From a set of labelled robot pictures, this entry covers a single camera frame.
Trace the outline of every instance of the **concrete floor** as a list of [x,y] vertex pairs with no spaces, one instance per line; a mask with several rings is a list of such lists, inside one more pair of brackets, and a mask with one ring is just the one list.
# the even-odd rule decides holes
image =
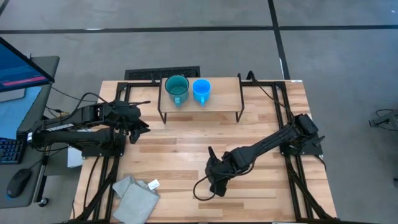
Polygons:
[[[398,2],[275,0],[281,26],[398,24]],[[270,26],[267,1],[11,0],[0,30],[178,26]],[[291,79],[304,81],[313,118],[326,136],[328,178],[343,220],[396,223],[398,139],[368,126],[381,108],[397,108],[398,30],[282,31]],[[133,68],[201,66],[203,77],[253,70],[282,79],[273,31],[2,35],[22,52],[61,58],[55,87],[74,96],[99,92]],[[52,92],[48,105],[76,101]],[[0,210],[1,223],[67,220],[78,172],[50,177],[45,208]]]

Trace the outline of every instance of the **wooden table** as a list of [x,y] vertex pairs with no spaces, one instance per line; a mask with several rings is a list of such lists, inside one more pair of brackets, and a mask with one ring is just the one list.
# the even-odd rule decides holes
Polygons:
[[[112,101],[118,81],[102,83],[100,96]],[[294,114],[308,113],[307,97],[302,82],[286,81],[290,107]],[[271,88],[264,87],[272,94]],[[126,142],[120,158],[118,180],[133,175],[150,182],[158,179],[160,200],[148,222],[271,222],[294,221],[285,160],[275,148],[258,157],[254,170],[235,177],[228,183],[224,197],[201,202],[194,199],[192,188],[205,176],[208,146],[218,157],[239,146],[250,146],[279,129],[274,102],[258,87],[243,87],[245,112],[239,123],[232,113],[173,113],[162,122],[157,111],[159,87],[131,88],[130,101],[151,100],[140,105],[141,119],[151,132],[143,134],[135,145]],[[84,161],[75,197],[76,215],[83,209],[88,176],[95,158]],[[309,191],[331,216],[336,216],[324,166],[314,156],[302,156]],[[88,202],[94,196],[100,179],[102,158],[91,179]],[[197,188],[199,197],[209,197],[210,183]],[[302,194],[298,191],[302,216],[305,216]],[[101,204],[104,217],[107,193]],[[120,199],[114,199],[113,210]]]

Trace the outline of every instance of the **teal mug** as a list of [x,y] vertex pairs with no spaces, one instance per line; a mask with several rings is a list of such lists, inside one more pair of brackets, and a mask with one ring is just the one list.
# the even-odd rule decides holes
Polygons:
[[176,107],[188,99],[189,81],[183,75],[173,75],[166,80],[165,89]]

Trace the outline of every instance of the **wooden tabletop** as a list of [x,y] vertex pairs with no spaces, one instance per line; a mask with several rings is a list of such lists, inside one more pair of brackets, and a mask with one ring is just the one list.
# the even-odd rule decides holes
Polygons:
[[181,107],[176,107],[174,102],[170,100],[169,93],[166,91],[166,78],[162,80],[162,93],[160,100],[160,111],[163,113],[173,112],[227,112],[227,111],[241,111],[241,89],[239,87],[238,77],[223,77],[223,78],[201,78],[206,79],[211,83],[210,98],[205,106],[193,99],[192,85],[193,82],[199,78],[188,78],[189,89],[188,99]]
[[[103,82],[100,96],[108,101],[114,100],[117,83]],[[286,86],[292,112],[310,114],[303,83],[286,81]],[[272,94],[271,88],[264,89]],[[194,184],[205,176],[208,146],[212,146],[216,155],[221,157],[225,151],[250,146],[279,129],[274,102],[258,87],[243,87],[245,110],[239,123],[233,113],[201,112],[168,114],[167,124],[164,124],[157,111],[158,93],[159,88],[156,87],[131,89],[130,101],[152,102],[139,106],[141,119],[150,125],[151,132],[143,134],[135,145],[126,144],[118,171],[118,180],[127,175],[146,182],[159,180],[157,192],[160,200],[148,222],[295,220],[285,161],[278,147],[258,157],[250,174],[230,180],[224,197],[216,196],[201,202],[192,194]],[[83,209],[87,180],[94,160],[89,158],[83,163],[74,204],[76,215]],[[302,160],[309,191],[325,211],[335,217],[324,166],[314,156],[302,156]],[[88,202],[97,191],[101,165],[102,158],[93,173]],[[203,181],[197,188],[198,196],[210,196],[209,186],[207,180]],[[304,217],[305,209],[299,190],[298,197]],[[100,218],[104,216],[106,199],[107,193],[101,204]],[[115,197],[114,211],[119,202],[120,199]]]

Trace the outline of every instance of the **mug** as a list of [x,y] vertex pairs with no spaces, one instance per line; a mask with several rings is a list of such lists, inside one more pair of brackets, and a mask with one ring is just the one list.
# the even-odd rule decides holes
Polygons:
[[176,107],[188,99],[189,81],[183,75],[173,75],[166,80],[165,89]]
[[209,100],[211,84],[208,80],[199,79],[193,82],[192,85],[193,98],[202,106]]

